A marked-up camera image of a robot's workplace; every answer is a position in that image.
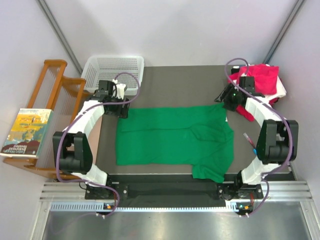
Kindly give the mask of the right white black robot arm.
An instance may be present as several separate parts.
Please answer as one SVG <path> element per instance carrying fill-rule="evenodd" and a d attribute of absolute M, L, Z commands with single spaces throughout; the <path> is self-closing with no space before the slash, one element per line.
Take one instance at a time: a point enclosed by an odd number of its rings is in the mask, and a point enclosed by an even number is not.
<path fill-rule="evenodd" d="M 235 111 L 242 106 L 260 126 L 255 145 L 256 156 L 248 167 L 241 170 L 232 184 L 219 184 L 219 197 L 230 201 L 247 198 L 250 194 L 261 198 L 258 186 L 270 172 L 293 161 L 297 156 L 299 124 L 295 120 L 279 117 L 267 98 L 256 92 L 252 76 L 240 77 L 239 85 L 230 82 L 215 99 L 226 110 Z"/>

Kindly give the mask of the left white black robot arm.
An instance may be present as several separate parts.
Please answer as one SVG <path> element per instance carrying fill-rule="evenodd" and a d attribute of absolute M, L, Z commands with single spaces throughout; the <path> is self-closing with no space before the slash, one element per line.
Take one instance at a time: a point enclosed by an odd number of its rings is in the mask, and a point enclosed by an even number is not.
<path fill-rule="evenodd" d="M 56 172 L 80 178 L 88 193 L 105 199 L 115 195 L 114 187 L 109 175 L 94 163 L 88 137 L 103 115 L 128 117 L 130 103 L 125 97 L 126 89 L 116 79 L 100 81 L 71 124 L 52 137 Z"/>

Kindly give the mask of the green t shirt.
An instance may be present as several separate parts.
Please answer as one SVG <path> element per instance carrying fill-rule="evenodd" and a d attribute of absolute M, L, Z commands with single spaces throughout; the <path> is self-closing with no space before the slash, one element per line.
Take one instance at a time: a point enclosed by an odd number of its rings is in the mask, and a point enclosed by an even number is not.
<path fill-rule="evenodd" d="M 234 131 L 222 104 L 131 108 L 117 122 L 119 166 L 190 165 L 195 179 L 225 180 L 234 160 Z"/>

